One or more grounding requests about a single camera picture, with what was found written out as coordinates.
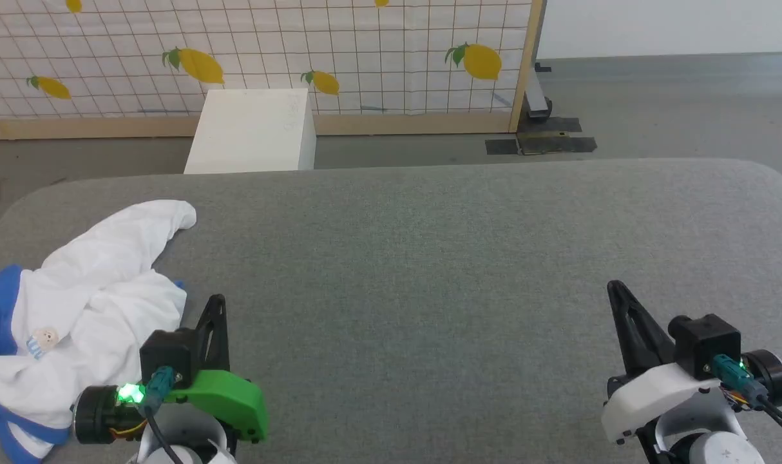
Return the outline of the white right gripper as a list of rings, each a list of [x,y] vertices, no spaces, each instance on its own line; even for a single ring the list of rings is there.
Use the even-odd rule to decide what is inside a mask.
[[[625,376],[636,378],[604,406],[600,420],[606,438],[623,440],[626,432],[640,434],[654,423],[657,447],[700,430],[729,432],[744,440],[720,380],[698,381],[672,363],[676,344],[623,282],[609,282],[607,293]]]

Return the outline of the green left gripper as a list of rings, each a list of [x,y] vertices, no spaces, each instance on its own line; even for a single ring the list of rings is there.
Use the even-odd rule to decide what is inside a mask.
[[[174,437],[193,443],[206,441],[234,452],[239,443],[258,444],[269,438],[269,414],[261,388],[230,371],[226,300],[209,297],[196,325],[197,373],[187,385],[172,385],[164,392],[173,413]]]

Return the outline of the white and blue garment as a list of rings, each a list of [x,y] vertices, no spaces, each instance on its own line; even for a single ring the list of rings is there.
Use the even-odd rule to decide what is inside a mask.
[[[187,301],[153,264],[196,221],[188,202],[143,202],[37,269],[0,270],[0,446],[12,464],[41,464],[68,440],[85,388],[140,381],[140,347],[155,330],[177,329]]]

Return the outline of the white rectangular box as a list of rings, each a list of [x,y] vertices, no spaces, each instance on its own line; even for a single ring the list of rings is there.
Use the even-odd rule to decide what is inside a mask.
[[[183,173],[312,170],[316,141],[307,89],[212,89]]]

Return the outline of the black taped floor plate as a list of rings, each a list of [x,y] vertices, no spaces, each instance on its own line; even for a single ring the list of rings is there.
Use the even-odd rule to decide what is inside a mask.
[[[591,153],[595,139],[574,136],[582,132],[579,118],[548,117],[521,121],[514,140],[486,140],[488,155],[552,155],[553,153]]]

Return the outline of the grey metal partition foot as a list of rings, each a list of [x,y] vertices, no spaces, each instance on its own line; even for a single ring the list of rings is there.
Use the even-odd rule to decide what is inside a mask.
[[[546,97],[539,82],[539,74],[550,72],[552,68],[535,62],[529,75],[524,92],[524,112],[533,124],[544,124],[552,115],[552,100]]]

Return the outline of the lemon print partition panel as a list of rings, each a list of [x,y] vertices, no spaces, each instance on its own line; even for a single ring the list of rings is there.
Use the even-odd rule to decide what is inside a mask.
[[[0,140],[190,136],[300,89],[321,135],[513,132],[547,0],[0,0]]]

